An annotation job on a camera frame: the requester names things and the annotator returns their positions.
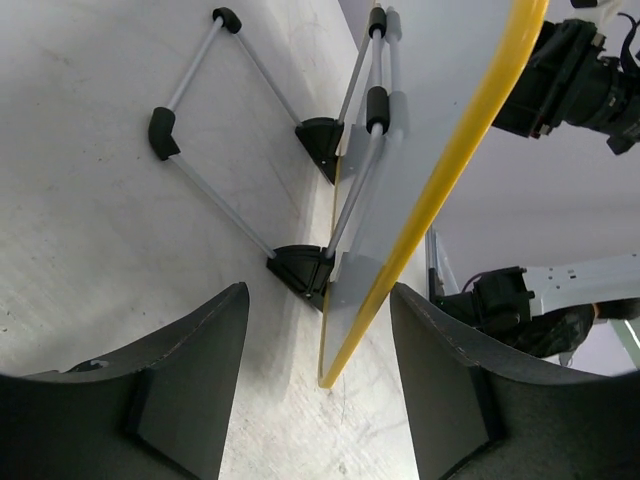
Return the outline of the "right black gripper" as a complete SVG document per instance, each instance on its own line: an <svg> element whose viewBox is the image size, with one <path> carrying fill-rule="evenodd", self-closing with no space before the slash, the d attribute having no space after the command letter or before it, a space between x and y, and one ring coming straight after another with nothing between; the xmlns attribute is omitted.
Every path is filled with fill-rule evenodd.
<svg viewBox="0 0 640 480"><path fill-rule="evenodd" d="M492 126L538 138L568 118L602 51L604 36L592 22L543 23L524 70Z"/></svg>

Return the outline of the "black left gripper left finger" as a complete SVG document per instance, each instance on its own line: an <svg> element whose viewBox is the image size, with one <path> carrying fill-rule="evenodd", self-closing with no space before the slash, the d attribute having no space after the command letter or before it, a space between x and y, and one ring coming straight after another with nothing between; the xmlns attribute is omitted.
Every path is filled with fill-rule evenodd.
<svg viewBox="0 0 640 480"><path fill-rule="evenodd" d="M235 283L67 371L1 378L5 479L215 479L249 320Z"/></svg>

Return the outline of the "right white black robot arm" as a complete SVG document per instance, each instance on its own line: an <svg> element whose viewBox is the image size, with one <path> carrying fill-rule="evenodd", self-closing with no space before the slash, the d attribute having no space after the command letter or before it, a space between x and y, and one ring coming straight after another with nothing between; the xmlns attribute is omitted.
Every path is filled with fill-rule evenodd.
<svg viewBox="0 0 640 480"><path fill-rule="evenodd" d="M435 302L540 357L639 317L639 64L600 28L545 22L427 243Z"/></svg>

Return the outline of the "yellow framed whiteboard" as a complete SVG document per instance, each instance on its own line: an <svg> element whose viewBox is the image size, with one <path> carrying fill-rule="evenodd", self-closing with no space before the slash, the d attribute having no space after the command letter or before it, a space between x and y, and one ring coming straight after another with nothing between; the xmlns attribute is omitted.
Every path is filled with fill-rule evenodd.
<svg viewBox="0 0 640 480"><path fill-rule="evenodd" d="M335 267L318 383L331 388L487 134L533 51L544 1L380 1L369 88L383 88L339 163Z"/></svg>

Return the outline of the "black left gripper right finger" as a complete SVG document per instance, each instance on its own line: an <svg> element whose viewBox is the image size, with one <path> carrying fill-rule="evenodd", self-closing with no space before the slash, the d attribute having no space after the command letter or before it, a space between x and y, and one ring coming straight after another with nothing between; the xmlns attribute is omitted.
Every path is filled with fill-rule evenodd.
<svg viewBox="0 0 640 480"><path fill-rule="evenodd" d="M405 284L392 333L423 479L635 479L639 375L607 377L508 347Z"/></svg>

